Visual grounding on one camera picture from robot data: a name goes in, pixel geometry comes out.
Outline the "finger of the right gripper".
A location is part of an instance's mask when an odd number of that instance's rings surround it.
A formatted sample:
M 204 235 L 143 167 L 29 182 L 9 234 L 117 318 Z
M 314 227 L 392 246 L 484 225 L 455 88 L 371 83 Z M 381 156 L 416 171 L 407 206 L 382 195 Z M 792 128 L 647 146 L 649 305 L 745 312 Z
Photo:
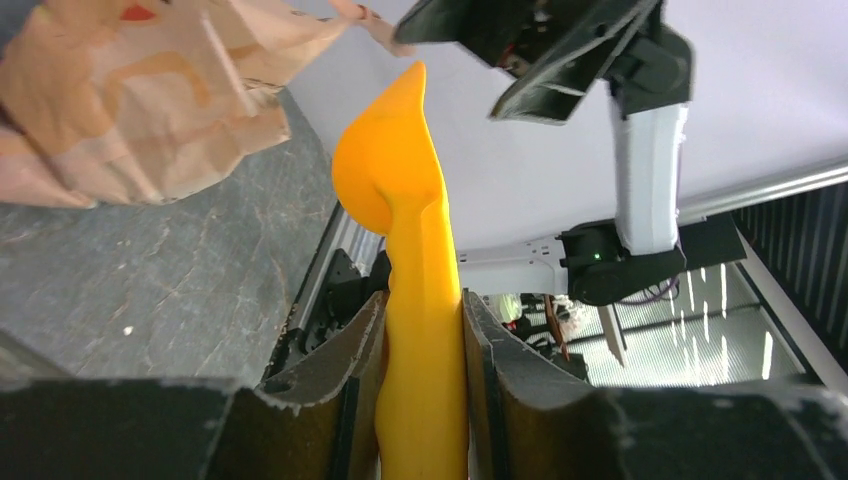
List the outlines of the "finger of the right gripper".
M 459 43 L 491 67 L 530 16 L 524 0 L 419 1 L 398 21 L 394 40 L 400 44 Z
M 661 1 L 538 1 L 498 66 L 515 81 L 493 120 L 562 124 L 630 41 L 662 18 Z

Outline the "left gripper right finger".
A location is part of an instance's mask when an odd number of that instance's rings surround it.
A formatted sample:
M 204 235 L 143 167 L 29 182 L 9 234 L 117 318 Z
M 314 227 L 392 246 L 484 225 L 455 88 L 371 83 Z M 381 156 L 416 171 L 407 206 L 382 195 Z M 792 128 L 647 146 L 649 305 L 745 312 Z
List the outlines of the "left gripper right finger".
M 463 295 L 474 479 L 843 479 L 847 400 L 779 381 L 596 388 Z

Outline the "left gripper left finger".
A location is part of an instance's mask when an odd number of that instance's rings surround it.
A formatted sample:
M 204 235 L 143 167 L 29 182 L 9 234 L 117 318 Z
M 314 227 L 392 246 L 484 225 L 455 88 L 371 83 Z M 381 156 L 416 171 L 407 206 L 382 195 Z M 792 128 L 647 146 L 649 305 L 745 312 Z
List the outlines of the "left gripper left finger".
M 1 386 L 5 479 L 374 479 L 386 296 L 305 358 L 232 379 Z

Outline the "orange plastic scoop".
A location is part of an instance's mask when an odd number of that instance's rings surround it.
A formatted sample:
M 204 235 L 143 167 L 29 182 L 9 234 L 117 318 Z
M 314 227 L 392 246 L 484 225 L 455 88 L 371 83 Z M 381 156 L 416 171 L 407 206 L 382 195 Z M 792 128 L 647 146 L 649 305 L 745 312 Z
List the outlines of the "orange plastic scoop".
M 469 426 L 461 286 L 448 195 L 412 64 L 345 130 L 332 178 L 391 264 L 375 411 L 385 479 L 464 479 Z

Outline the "pink litter bag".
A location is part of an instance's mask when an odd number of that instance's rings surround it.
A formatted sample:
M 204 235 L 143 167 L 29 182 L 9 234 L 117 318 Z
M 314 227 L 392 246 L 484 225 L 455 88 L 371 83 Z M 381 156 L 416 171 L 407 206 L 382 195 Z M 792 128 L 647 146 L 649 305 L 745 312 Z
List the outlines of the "pink litter bag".
M 171 203 L 290 128 L 278 93 L 348 28 L 413 49 L 355 1 L 43 1 L 1 50 L 1 199 Z

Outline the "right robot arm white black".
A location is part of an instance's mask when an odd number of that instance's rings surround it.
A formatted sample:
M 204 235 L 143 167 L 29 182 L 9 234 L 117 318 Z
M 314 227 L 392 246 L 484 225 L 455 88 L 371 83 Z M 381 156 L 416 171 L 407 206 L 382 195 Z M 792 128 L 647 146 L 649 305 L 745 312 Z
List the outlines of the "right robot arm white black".
M 693 93 L 688 40 L 661 0 L 418 1 L 396 26 L 401 44 L 457 43 L 512 76 L 494 120 L 562 124 L 596 81 L 612 113 L 616 211 L 523 244 L 459 254 L 478 294 L 564 294 L 603 307 L 688 265 L 680 241 L 680 148 Z

